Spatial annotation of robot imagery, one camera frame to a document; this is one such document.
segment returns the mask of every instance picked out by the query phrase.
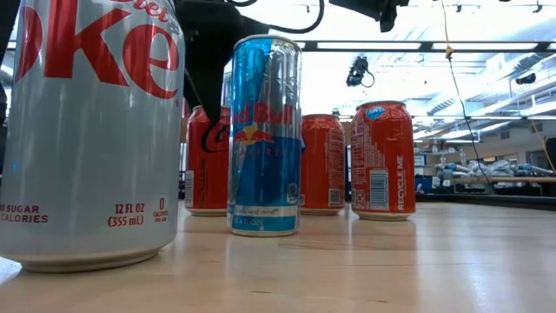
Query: can bottom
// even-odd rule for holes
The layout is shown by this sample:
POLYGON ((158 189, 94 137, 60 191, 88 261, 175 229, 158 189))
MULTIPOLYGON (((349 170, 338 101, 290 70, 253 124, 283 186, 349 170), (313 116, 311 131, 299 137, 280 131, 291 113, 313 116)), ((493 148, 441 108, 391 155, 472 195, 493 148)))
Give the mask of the can bottom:
POLYGON ((285 230, 285 231, 248 231, 248 230, 230 230, 232 234, 238 236, 258 236, 258 237, 273 237, 273 236, 291 236, 297 232, 297 230, 285 230))
POLYGON ((361 219, 373 221, 406 221, 413 213, 376 213, 363 210, 354 210, 354 213, 361 219))
POLYGON ((31 256, 4 256, 10 260, 19 262, 24 269, 39 273, 71 273, 91 270, 105 270, 134 263, 146 261, 158 254, 163 246, 145 250, 133 250, 127 253, 116 252, 112 254, 102 253, 80 257, 68 257, 41 260, 41 257, 31 256))
POLYGON ((227 209, 191 209, 185 208, 192 216, 226 216, 227 209))
POLYGON ((343 209, 310 209, 301 208, 302 215, 310 216, 336 216, 338 213, 342 212, 343 209))

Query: red bull logo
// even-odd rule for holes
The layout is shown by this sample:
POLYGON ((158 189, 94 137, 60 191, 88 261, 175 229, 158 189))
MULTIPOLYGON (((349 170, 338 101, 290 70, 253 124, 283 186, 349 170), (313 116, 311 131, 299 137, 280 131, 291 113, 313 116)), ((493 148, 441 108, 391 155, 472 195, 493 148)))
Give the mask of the red bull logo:
POLYGON ((245 110, 234 115, 235 123, 266 123, 291 125, 294 117, 294 106, 284 105, 281 111, 272 110, 268 103, 246 104, 245 110))
POLYGON ((243 130, 234 135, 235 143, 245 143, 246 145, 251 145, 261 141, 274 143, 272 135, 265 131, 258 130, 255 125, 246 126, 243 130))

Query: wooden table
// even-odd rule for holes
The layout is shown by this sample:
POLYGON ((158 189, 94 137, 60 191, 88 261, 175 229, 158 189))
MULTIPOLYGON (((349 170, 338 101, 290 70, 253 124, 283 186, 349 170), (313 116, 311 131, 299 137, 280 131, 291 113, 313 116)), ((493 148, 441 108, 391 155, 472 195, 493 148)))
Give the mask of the wooden table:
POLYGON ((248 238, 182 214, 160 256, 38 275, 0 259, 0 312, 554 312, 556 214, 421 203, 411 222, 303 217, 248 238))

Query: red bull text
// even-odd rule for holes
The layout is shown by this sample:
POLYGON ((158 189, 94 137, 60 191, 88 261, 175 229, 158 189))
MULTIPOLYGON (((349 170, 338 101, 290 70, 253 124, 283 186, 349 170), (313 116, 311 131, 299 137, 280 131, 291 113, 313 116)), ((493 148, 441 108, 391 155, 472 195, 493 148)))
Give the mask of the red bull text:
POLYGON ((294 107, 291 104, 285 104, 283 108, 284 110, 282 111, 275 111, 272 110, 272 107, 268 105, 268 103, 256 103, 255 105, 247 103, 245 104, 245 110, 234 115, 234 122, 249 123, 251 121, 251 114, 253 114, 253 123, 271 122, 275 124, 291 125, 294 107))

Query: laboratory room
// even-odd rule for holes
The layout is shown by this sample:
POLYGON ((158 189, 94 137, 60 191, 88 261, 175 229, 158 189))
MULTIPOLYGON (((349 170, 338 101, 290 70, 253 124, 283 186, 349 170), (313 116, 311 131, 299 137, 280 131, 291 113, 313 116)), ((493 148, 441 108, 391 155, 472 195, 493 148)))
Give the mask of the laboratory room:
POLYGON ((0 6, 1 313, 555 311, 556 1, 0 6))

